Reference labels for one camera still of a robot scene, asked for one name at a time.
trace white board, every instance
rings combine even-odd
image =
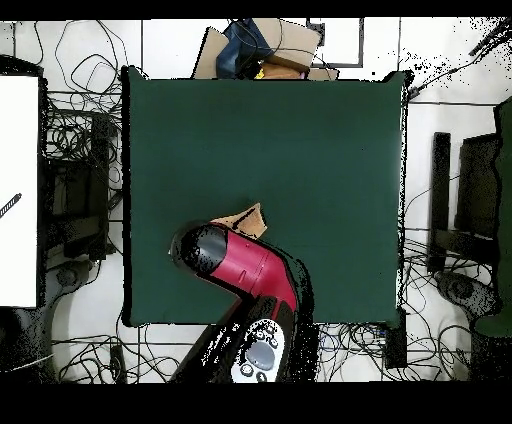
[[[0,75],[0,306],[35,307],[37,296],[38,78]]]

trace green table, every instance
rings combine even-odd
[[[263,240],[308,268],[316,322],[395,319],[402,73],[371,83],[123,71],[131,325],[216,322],[234,296],[177,269],[171,238],[255,202]]]

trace black cable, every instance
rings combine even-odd
[[[459,178],[459,177],[460,177],[460,175],[456,175],[455,177],[450,178],[449,181],[452,181],[452,180],[454,180],[456,178]],[[409,210],[409,206],[411,206],[411,203],[414,202],[418,197],[423,196],[425,193],[428,193],[430,190],[432,190],[432,187],[430,187],[429,189],[427,189],[425,191],[422,191],[420,194],[418,194],[417,196],[413,197],[412,200],[407,205],[407,207],[405,208],[404,216],[407,215],[407,211]]]
[[[41,59],[39,59],[39,62],[36,63],[36,65],[40,65],[43,62],[44,59],[44,50],[43,45],[41,44],[41,38],[39,37],[39,31],[37,31],[37,24],[39,21],[34,22],[34,31],[36,32],[37,42],[39,43],[39,49],[41,50]]]
[[[446,373],[446,375],[448,375],[448,377],[450,378],[450,380],[456,380],[457,378],[455,376],[452,376],[450,374],[450,372],[448,371],[448,369],[446,368],[446,365],[444,364],[444,353],[443,353],[443,350],[442,350],[442,347],[441,347],[441,338],[443,337],[443,334],[448,331],[448,330],[451,330],[453,328],[458,328],[460,330],[464,330],[466,331],[467,333],[469,333],[471,335],[471,331],[469,329],[467,329],[466,327],[463,327],[462,325],[457,325],[457,324],[453,324],[453,325],[449,325],[448,327],[445,327],[443,330],[441,330],[441,332],[439,333],[439,337],[438,337],[438,352],[439,352],[439,360],[441,361],[441,366],[443,367],[443,370],[444,372]]]

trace floor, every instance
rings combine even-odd
[[[325,53],[325,60],[353,60],[353,43],[357,40],[353,37],[353,32],[350,32],[352,30],[348,29],[354,28],[353,22],[349,22],[350,19],[315,19],[326,23],[326,47],[322,52]],[[305,18],[293,20],[305,22]],[[205,19],[103,23],[118,36],[112,36],[111,39],[119,63],[123,65],[128,62],[139,66],[151,78],[189,77],[206,27],[213,26],[221,31],[226,27],[225,20]],[[90,55],[102,55],[114,61],[112,45],[102,27],[95,21],[39,22],[37,29],[42,51],[34,31],[34,22],[16,24],[15,47],[13,26],[0,22],[0,53],[15,54],[35,63],[41,60],[50,91],[66,91],[70,89],[68,86],[75,87],[70,79],[71,73]],[[486,18],[365,18],[364,66],[360,69],[341,69],[340,78],[379,80],[391,71],[409,69],[414,71],[414,85],[418,86],[433,76],[469,62],[469,51],[490,29],[492,20]],[[439,79],[410,103],[407,118],[406,204],[429,187],[430,149],[434,132],[452,134],[451,174],[456,176],[459,165],[458,149],[463,139],[495,131],[493,106],[512,94],[511,59],[505,52],[504,47],[498,48],[482,62],[450,77]],[[74,80],[86,81],[94,72],[89,85],[91,89],[101,90],[108,85],[113,77],[112,71],[105,66],[95,68],[98,61],[99,56],[94,56],[84,62],[75,72]],[[64,100],[59,97],[59,93],[54,93],[54,96]],[[452,182],[452,189],[452,193],[455,193],[456,179]],[[451,197],[450,222],[453,225],[456,198],[454,195]],[[428,201],[426,194],[411,203],[406,216],[407,228],[427,227]],[[122,219],[122,203],[111,219]],[[122,246],[121,225],[112,223],[110,228],[110,238],[118,247]],[[407,237],[424,243],[426,232],[408,231]],[[424,275],[424,269],[418,267],[416,270]],[[481,278],[485,281],[486,277],[481,275]],[[101,345],[106,336],[93,336],[116,334],[116,321],[123,302],[122,285],[123,258],[120,254],[114,254],[102,264],[101,272],[93,284],[61,300],[55,314],[52,334],[56,341],[53,359],[58,369],[64,367],[90,342],[93,342],[92,346],[100,347],[98,355],[102,361],[108,363],[108,350]],[[410,340],[408,359],[423,360],[422,364],[426,366],[410,367],[402,372],[382,372],[379,369],[382,367],[382,359],[378,354],[375,357],[361,354],[361,349],[358,349],[360,345],[351,345],[352,341],[346,337],[344,327],[331,324],[324,328],[325,335],[321,341],[322,364],[318,381],[394,380],[401,375],[415,378],[414,372],[425,379],[449,379],[450,376],[444,371],[438,373],[439,355],[430,353],[433,349],[432,343],[424,339],[427,336],[426,323],[436,338],[443,328],[451,324],[467,326],[464,314],[460,308],[441,299],[430,284],[411,286],[408,294],[408,303],[414,308],[408,309],[411,314],[407,319]],[[162,377],[148,363],[138,364],[137,353],[142,353],[148,359],[152,356],[171,356],[180,361],[202,329],[202,326],[176,325],[149,325],[134,329],[119,324],[118,334],[133,352],[130,353],[125,348],[127,368],[140,368],[139,377],[130,377],[130,382],[162,381]],[[327,334],[343,335],[335,338]],[[365,330],[358,337],[361,340],[370,340],[372,349],[379,349],[379,336],[375,332]],[[463,330],[447,331],[442,341],[450,351],[467,352],[470,348],[469,337]],[[450,375],[464,379],[464,367],[459,360],[454,362],[454,365],[447,365]],[[162,372],[170,374],[176,363],[165,359],[158,367]],[[81,366],[74,366],[69,369],[66,377],[79,378],[84,374]],[[104,374],[108,380],[110,376],[107,372]]]

